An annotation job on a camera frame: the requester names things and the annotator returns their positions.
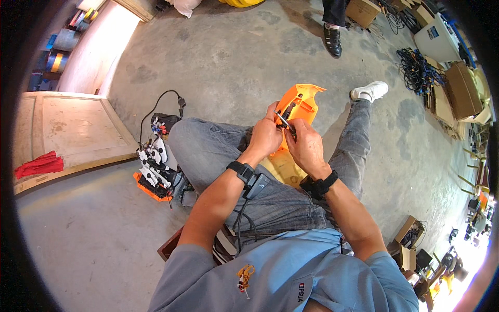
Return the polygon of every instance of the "red cloth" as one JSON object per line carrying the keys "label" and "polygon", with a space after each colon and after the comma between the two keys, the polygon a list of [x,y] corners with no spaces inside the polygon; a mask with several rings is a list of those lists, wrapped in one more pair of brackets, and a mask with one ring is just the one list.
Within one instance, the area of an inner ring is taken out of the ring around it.
{"label": "red cloth", "polygon": [[51,151],[34,160],[28,161],[22,166],[17,167],[14,170],[14,173],[17,179],[20,179],[33,174],[59,172],[63,169],[64,162],[62,158],[60,156],[56,157],[55,152]]}

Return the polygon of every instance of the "orange plastic part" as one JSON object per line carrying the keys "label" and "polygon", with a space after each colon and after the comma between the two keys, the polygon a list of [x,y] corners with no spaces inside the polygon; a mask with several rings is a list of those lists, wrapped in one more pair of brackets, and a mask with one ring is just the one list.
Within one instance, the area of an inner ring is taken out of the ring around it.
{"label": "orange plastic part", "polygon": [[[323,92],[325,90],[326,89],[314,84],[296,84],[284,94],[282,99],[279,101],[279,104],[277,105],[275,111],[280,111],[280,114],[282,115],[290,105],[295,103],[296,106],[291,110],[291,114],[289,115],[288,120],[303,118],[310,125],[312,124],[312,121],[314,120],[318,110],[318,106],[317,104],[315,104],[314,99],[315,94],[318,91]],[[277,116],[275,116],[274,120],[276,125],[282,124],[282,121]],[[282,135],[283,140],[278,150],[287,150],[288,147],[286,144],[286,138],[284,137],[284,133]]]}
{"label": "orange plastic part", "polygon": [[173,199],[173,196],[159,198],[158,195],[156,195],[153,192],[149,191],[142,184],[139,183],[139,180],[140,180],[141,177],[142,177],[142,172],[135,172],[133,174],[133,178],[135,179],[135,181],[137,181],[137,187],[139,189],[141,189],[142,191],[144,191],[147,195],[151,196],[152,198],[154,198],[158,202],[169,202],[169,201],[171,201]]}

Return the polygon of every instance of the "light blue t-shirt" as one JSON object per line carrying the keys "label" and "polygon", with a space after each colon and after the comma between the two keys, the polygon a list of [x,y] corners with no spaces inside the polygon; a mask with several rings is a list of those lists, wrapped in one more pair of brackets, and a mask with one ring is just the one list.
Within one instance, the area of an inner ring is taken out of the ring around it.
{"label": "light blue t-shirt", "polygon": [[[312,298],[334,312],[418,311],[411,285],[387,252],[365,262],[340,253],[333,229],[290,231],[243,248],[215,266],[211,253],[180,245],[166,261],[149,311],[302,311]],[[255,268],[247,293],[238,271]]]}

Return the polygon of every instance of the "white sneaker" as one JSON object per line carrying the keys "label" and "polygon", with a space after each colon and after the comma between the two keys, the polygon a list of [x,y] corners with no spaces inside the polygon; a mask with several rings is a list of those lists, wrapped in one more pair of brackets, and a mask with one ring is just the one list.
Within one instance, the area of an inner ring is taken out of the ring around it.
{"label": "white sneaker", "polygon": [[388,85],[386,82],[374,81],[366,85],[365,87],[355,88],[350,91],[350,98],[352,100],[363,98],[371,103],[388,92]]}

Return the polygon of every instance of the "man's left hand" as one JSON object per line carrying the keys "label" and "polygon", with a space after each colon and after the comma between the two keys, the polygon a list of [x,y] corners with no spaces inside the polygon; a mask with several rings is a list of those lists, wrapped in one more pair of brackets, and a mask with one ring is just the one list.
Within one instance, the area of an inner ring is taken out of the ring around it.
{"label": "man's left hand", "polygon": [[274,120],[275,114],[273,111],[277,104],[279,104],[279,101],[272,103],[267,108],[265,117],[256,123],[251,135],[251,142],[243,153],[243,155],[253,158],[256,164],[277,151],[282,143],[282,130],[276,127]]}

